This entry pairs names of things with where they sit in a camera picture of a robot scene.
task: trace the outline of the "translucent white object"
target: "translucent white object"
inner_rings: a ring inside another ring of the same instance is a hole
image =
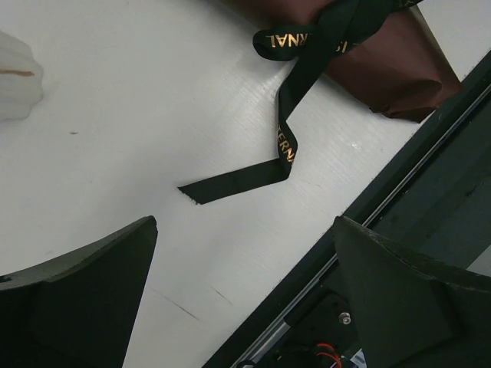
[[[43,95],[42,76],[31,48],[0,31],[0,121],[29,116]]]

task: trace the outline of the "bolt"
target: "bolt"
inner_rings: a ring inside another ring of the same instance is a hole
[[[351,315],[349,313],[343,312],[339,315],[339,322],[342,324],[350,324],[351,323]]]

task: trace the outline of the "brown wrapping paper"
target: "brown wrapping paper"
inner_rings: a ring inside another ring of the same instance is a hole
[[[221,1],[261,28],[314,24],[334,2]],[[417,122],[461,89],[422,16],[412,9],[391,14],[377,34],[335,58],[325,73],[375,113]]]

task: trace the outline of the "gift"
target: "gift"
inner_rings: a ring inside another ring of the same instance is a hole
[[[421,122],[461,84],[421,0],[221,0],[261,31],[254,49],[297,63],[278,92],[278,159],[181,187],[207,203],[288,178],[298,144],[287,119],[323,74],[386,117]]]

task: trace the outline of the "tabletop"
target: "tabletop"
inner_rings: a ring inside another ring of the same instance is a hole
[[[420,6],[460,78],[491,46],[489,0]],[[291,64],[216,0],[0,0],[44,99],[0,123],[0,274],[154,215],[159,240],[126,368],[202,366],[410,139],[326,80],[290,123],[289,180],[208,205],[176,188],[275,156]]]

